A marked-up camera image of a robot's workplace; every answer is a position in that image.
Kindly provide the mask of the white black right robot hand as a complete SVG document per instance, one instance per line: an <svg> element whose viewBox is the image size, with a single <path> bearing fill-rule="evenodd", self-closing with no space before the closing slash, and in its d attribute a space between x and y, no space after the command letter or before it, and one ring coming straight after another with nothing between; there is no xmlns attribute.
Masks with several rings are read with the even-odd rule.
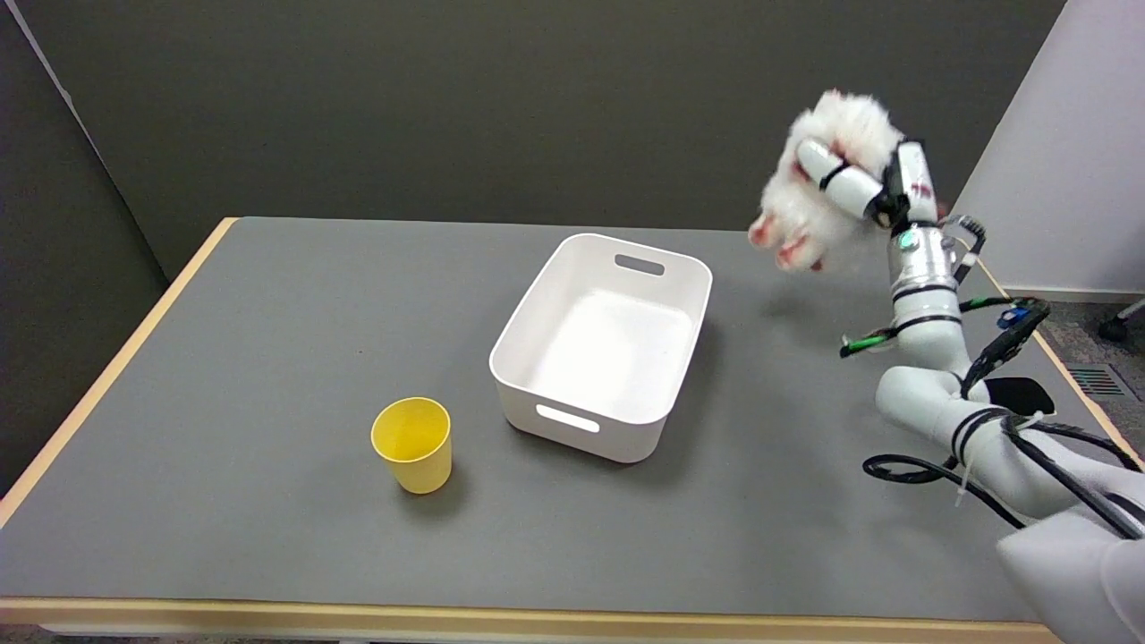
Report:
<svg viewBox="0 0 1145 644"><path fill-rule="evenodd" d="M881 175L843 159L814 139L799 142L796 159L819 193L846 215L870 221L884 231L902 231L909 225L939 225L923 141L908 138L897 143Z"/></svg>

